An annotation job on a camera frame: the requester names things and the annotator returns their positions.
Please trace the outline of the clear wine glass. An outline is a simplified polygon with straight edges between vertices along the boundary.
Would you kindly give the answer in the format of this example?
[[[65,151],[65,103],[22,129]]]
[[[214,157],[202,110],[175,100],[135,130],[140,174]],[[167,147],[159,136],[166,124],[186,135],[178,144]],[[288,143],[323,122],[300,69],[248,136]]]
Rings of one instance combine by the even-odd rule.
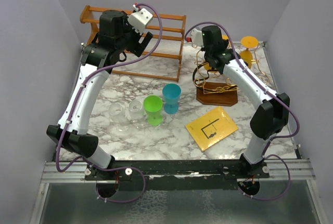
[[[129,103],[130,120],[138,129],[145,127],[145,109],[139,100],[133,100]]]
[[[128,130],[129,121],[125,115],[125,109],[119,103],[113,103],[108,109],[110,119],[115,123],[120,132]]]

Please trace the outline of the clear wine glass left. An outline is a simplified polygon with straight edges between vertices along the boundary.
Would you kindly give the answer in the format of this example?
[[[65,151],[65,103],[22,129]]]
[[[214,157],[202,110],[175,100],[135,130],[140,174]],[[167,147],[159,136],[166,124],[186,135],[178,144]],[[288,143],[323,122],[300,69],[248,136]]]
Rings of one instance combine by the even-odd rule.
[[[125,109],[119,103],[113,103],[108,109],[110,119],[115,123],[120,132],[128,130],[129,121],[125,115]]]

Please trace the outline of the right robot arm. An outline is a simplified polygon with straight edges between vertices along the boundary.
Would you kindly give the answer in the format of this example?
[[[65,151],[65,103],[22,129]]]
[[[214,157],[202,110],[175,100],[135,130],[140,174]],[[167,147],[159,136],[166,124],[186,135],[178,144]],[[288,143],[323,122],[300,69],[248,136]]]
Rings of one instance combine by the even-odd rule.
[[[288,123],[290,98],[286,93],[278,94],[270,89],[255,76],[235,48],[227,47],[231,41],[222,39],[221,29],[217,25],[208,25],[201,31],[205,60],[212,68],[231,79],[255,108],[250,121],[252,137],[239,164],[240,174],[250,178],[262,164],[270,139]]]

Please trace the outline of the blue plastic wine glass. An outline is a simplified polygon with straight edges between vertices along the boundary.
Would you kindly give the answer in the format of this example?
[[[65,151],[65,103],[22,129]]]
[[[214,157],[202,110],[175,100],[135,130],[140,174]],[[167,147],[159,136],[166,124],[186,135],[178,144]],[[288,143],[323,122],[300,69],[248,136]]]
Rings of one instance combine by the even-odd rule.
[[[181,88],[177,84],[167,84],[163,87],[162,95],[165,102],[165,113],[175,114],[178,111],[178,101],[181,92]]]

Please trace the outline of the clear wine glass right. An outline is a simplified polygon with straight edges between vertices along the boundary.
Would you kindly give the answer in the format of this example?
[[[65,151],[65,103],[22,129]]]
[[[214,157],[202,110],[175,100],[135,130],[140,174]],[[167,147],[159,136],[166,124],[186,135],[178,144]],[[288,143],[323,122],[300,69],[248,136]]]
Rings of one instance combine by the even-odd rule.
[[[145,109],[139,100],[133,100],[129,103],[130,120],[138,129],[145,127]]]

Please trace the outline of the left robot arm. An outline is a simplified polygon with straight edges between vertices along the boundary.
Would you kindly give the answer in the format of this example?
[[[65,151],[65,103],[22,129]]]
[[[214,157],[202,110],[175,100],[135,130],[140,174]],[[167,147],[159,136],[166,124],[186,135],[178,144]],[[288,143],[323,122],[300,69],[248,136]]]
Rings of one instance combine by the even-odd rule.
[[[145,8],[130,15],[124,11],[106,10],[99,17],[99,30],[82,50],[79,77],[70,102],[56,125],[49,125],[47,136],[61,148],[79,154],[97,166],[102,179],[114,176],[113,156],[98,144],[98,137],[88,133],[91,113],[98,94],[126,51],[140,57],[153,37],[144,34],[153,15]]]

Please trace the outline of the yellow book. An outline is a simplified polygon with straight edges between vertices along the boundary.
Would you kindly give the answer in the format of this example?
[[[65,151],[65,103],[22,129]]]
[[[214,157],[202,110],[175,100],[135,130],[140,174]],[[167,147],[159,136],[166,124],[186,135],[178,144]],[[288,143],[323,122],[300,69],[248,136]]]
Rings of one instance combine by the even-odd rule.
[[[201,151],[205,151],[238,130],[232,118],[221,107],[216,107],[186,125],[186,129]]]

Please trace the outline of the green plastic wine glass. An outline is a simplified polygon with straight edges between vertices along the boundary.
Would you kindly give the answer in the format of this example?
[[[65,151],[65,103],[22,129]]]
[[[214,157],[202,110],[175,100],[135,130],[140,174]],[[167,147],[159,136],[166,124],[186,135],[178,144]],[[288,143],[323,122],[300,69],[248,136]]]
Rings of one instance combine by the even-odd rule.
[[[158,126],[162,123],[162,99],[158,96],[151,95],[144,99],[144,109],[147,113],[147,121],[151,126]]]

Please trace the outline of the black metal base rail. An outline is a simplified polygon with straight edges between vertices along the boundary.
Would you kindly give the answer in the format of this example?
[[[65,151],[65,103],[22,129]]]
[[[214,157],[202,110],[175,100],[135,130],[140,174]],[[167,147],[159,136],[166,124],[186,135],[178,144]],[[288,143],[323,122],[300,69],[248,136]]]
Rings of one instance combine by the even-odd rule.
[[[122,191],[237,189],[238,180],[266,179],[265,162],[246,165],[240,160],[133,160],[115,161],[113,172],[92,168],[85,180],[99,186],[117,184]]]

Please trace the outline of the wooden dish rack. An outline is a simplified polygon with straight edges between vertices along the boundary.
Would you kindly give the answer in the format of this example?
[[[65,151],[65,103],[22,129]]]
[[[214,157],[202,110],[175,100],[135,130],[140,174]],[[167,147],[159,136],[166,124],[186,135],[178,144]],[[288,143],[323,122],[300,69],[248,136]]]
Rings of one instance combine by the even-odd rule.
[[[101,15],[102,12],[106,11],[107,8],[102,7],[91,7],[89,5],[85,6],[80,15],[80,22],[82,24],[89,23],[91,25],[91,34],[88,39],[88,43],[91,43],[93,37],[99,32],[99,20],[95,18],[95,15]],[[158,47],[150,55],[152,58],[169,58],[178,60],[177,76],[163,76],[161,72],[155,74],[148,74],[143,72],[135,72],[133,70],[128,70],[126,66],[121,66],[120,70],[113,69],[112,72],[121,75],[132,75],[146,78],[161,79],[167,81],[179,82],[181,67],[182,67],[182,57],[183,57],[183,45],[185,37],[185,27],[186,27],[186,15],[170,15],[170,14],[160,14],[162,23],[166,22],[179,22],[179,26],[176,27],[163,27],[162,28],[162,38]]]

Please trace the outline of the orange plastic wine glass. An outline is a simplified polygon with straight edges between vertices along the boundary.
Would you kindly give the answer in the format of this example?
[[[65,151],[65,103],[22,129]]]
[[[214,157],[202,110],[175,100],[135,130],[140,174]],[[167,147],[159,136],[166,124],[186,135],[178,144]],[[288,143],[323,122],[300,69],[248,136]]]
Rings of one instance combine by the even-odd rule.
[[[228,38],[227,35],[222,34],[222,39],[223,39],[223,43],[226,45],[225,49],[227,49],[227,48],[230,46],[230,44],[229,44],[229,38]],[[208,71],[208,70],[214,70],[214,68],[211,67],[211,66],[209,65],[208,62],[207,62],[203,67],[204,67],[207,71]]]
[[[248,68],[252,67],[253,55],[251,49],[258,47],[259,41],[254,36],[245,36],[241,39],[241,44],[245,50],[240,52],[241,59],[247,64]]]

